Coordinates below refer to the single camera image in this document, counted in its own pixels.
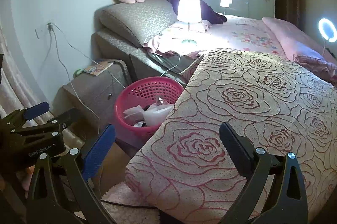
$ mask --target white lampshade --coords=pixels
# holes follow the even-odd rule
[[[230,7],[230,4],[232,4],[232,0],[221,0],[220,1],[220,6],[221,7]]]
[[[178,6],[178,20],[185,23],[200,22],[200,0],[180,0]]]
[[[329,33],[326,33],[326,30],[324,29],[324,24],[326,24],[329,28],[330,31]],[[323,36],[324,39],[329,40],[329,42],[335,42],[337,41],[337,30],[334,26],[334,24],[329,21],[328,19],[322,19],[318,23],[318,29],[320,30],[321,35]]]

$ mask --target table lamp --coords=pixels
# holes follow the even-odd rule
[[[221,7],[230,7],[230,4],[232,4],[233,1],[232,0],[221,0],[220,1],[220,6]]]
[[[324,49],[322,56],[324,55],[325,49],[326,49],[326,41],[329,42],[335,42],[337,41],[337,30],[334,26],[334,24],[329,21],[328,19],[324,18],[321,19],[318,23],[318,29],[324,38]]]
[[[189,39],[189,32],[190,23],[198,23],[201,21],[200,0],[180,0],[177,19],[188,23],[188,39],[183,40],[181,43],[196,46],[197,42]]]

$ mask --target pink plastic laundry basket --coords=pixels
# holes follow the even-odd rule
[[[137,128],[128,124],[124,119],[126,109],[140,105],[145,108],[155,102],[156,95],[162,95],[169,104],[175,104],[184,88],[180,83],[166,77],[151,77],[141,79],[125,88],[115,103],[115,116],[118,123],[125,129],[134,132],[141,138],[150,138],[160,127]]]

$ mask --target bolt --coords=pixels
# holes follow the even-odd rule
[[[73,148],[73,149],[71,149],[71,150],[69,151],[69,153],[70,153],[71,155],[76,155],[79,151],[80,151],[80,150],[78,150],[77,148]]]
[[[263,148],[261,148],[261,147],[258,147],[258,148],[256,148],[256,150],[255,150],[259,155],[263,155],[266,151],[263,149]]]
[[[46,153],[42,153],[42,154],[39,156],[40,159],[45,159],[46,157],[47,157],[47,154],[46,154]]]
[[[296,155],[294,153],[288,153],[288,157],[291,159],[294,159],[296,157]]]

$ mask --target wall socket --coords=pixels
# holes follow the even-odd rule
[[[48,22],[35,29],[35,33],[38,39],[41,39],[48,34],[48,23],[55,23],[55,21],[49,20]]]

